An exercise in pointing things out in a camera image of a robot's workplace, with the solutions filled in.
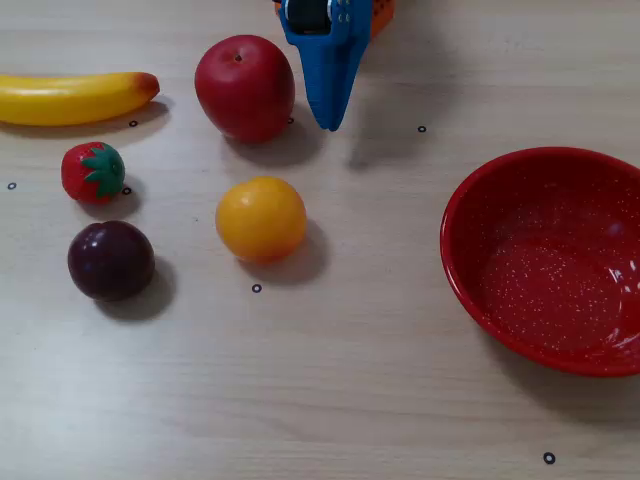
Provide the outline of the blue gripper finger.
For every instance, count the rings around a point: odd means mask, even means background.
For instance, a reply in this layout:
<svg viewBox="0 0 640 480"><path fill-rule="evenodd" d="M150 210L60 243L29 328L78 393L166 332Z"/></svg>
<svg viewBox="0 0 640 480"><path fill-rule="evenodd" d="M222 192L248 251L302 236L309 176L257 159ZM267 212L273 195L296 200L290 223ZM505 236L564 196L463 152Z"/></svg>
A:
<svg viewBox="0 0 640 480"><path fill-rule="evenodd" d="M328 66L329 48L318 36L301 36L298 50L303 67L306 94L311 111L321 128L330 128L332 105Z"/></svg>
<svg viewBox="0 0 640 480"><path fill-rule="evenodd" d="M329 126L336 131L345 115L362 56L369 44L373 2L331 2L329 48Z"/></svg>

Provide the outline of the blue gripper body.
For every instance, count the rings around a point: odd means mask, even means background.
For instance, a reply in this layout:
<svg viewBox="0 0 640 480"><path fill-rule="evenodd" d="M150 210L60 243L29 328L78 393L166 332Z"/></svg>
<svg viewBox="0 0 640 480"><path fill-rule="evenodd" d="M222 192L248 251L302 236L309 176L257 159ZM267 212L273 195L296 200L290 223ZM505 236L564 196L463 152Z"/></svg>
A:
<svg viewBox="0 0 640 480"><path fill-rule="evenodd" d="M282 0L278 15L286 40L295 45L303 37L324 37L330 34L332 0Z"/></svg>

